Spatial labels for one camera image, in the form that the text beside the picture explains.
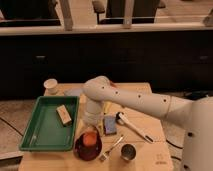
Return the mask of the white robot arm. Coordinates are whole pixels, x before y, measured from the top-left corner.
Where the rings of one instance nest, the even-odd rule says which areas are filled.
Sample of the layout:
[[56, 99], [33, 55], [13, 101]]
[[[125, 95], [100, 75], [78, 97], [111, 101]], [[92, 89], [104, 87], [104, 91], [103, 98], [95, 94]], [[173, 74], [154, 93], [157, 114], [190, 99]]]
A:
[[130, 91], [112, 86], [105, 76], [85, 82], [83, 93], [89, 116], [99, 114], [103, 102], [110, 101], [183, 128], [181, 171], [213, 171], [213, 96], [188, 100]]

